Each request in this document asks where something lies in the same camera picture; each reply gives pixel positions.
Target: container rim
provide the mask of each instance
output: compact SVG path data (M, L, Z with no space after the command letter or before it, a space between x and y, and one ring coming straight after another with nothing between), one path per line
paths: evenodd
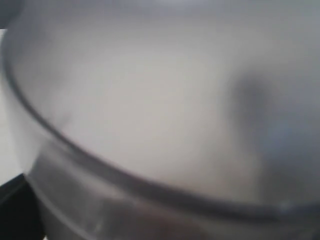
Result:
M211 219L268 224L320 219L320 203L301 205L259 205L205 198L178 188L149 181L112 166L101 158L83 150L69 140L32 106L19 88L9 58L7 34L0 45L0 67L14 97L29 116L49 135L67 147L75 157L70 161L90 171L106 182L112 183L124 192L142 199L176 209L180 212Z

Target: white surface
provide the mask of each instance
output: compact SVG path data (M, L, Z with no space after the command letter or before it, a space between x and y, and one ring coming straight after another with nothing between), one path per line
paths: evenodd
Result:
M0 30L0 39L4 30ZM0 185L21 173L15 156L8 119L4 106L2 89L0 89Z

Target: curved rim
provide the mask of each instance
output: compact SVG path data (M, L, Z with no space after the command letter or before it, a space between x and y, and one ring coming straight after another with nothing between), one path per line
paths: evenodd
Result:
M131 175L81 149L81 147L70 141L53 125L47 122L41 114L35 110L20 90L17 82L15 81L15 76L8 58L8 48L6 46L9 43L6 35L7 34L4 35L2 40L0 53L2 55L1 67L8 86L12 90L17 101L31 116L31 118L55 139L72 150L75 156L71 157L70 160L75 164L91 171L99 178L116 185L127 193L131 193L154 203L165 205L185 213L200 215L206 218L218 218L252 223L286 222L297 219L303 219L305 221L307 217L319 219L320 203L273 206L236 203L204 198L181 189L169 187L167 185L155 183Z

